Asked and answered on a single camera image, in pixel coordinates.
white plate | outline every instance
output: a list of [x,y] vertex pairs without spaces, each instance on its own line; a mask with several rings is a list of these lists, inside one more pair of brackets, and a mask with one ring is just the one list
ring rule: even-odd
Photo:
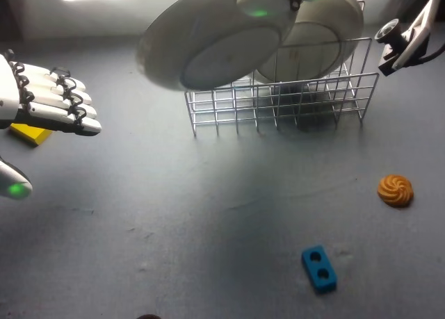
[[296,15],[251,17],[236,0],[178,0],[144,33],[140,70],[171,90],[210,90],[252,72],[289,34]]
[[357,42],[342,41],[359,38],[363,26],[363,12],[357,0],[305,1],[283,44],[295,47],[279,49],[258,68],[255,80],[302,81],[329,74],[357,47]]

metal wire rack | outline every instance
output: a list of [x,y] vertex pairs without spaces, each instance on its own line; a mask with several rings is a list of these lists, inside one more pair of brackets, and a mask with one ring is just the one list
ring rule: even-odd
[[[363,9],[364,1],[358,1]],[[323,46],[328,43],[317,45],[322,60]],[[193,134],[196,136],[197,127],[203,125],[214,125],[219,133],[220,125],[235,123],[238,133],[242,122],[254,123],[259,130],[260,122],[272,120],[279,129],[284,120],[293,120],[300,126],[308,118],[316,124],[326,116],[337,125],[344,114],[355,114],[362,123],[379,78],[378,73],[364,73],[371,44],[371,38],[344,40],[341,46],[352,45],[355,51],[349,58],[341,59],[343,64],[336,70],[320,79],[299,80],[300,68],[296,68],[295,81],[264,84],[258,82],[258,72],[253,72],[221,88],[185,92]],[[280,47],[279,51],[293,47],[301,50],[314,44],[295,44]]]

green light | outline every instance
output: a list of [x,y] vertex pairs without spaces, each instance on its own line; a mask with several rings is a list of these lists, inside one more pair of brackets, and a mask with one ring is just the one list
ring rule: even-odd
[[28,194],[25,186],[23,186],[21,183],[14,183],[13,185],[9,186],[8,192],[11,196],[16,198],[25,197]]
[[268,12],[266,10],[256,10],[251,15],[253,17],[265,17],[267,14]]

blue block with two holes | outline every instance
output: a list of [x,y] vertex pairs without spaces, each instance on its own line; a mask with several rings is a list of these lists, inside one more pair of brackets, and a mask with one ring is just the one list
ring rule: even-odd
[[329,293],[337,288],[337,275],[323,246],[308,248],[301,254],[301,259],[317,293]]

gray tabletop surface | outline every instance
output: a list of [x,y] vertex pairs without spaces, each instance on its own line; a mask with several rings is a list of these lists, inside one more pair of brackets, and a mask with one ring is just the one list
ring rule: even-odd
[[[444,40],[442,26],[431,49]],[[104,129],[35,149],[0,133],[35,189],[0,199],[0,318],[443,317],[445,56],[380,77],[363,127],[194,138],[183,94],[137,73],[136,43],[11,45],[25,63],[71,69]],[[391,173],[412,181],[410,208],[377,196]],[[325,296],[300,261],[318,244],[339,279]]]

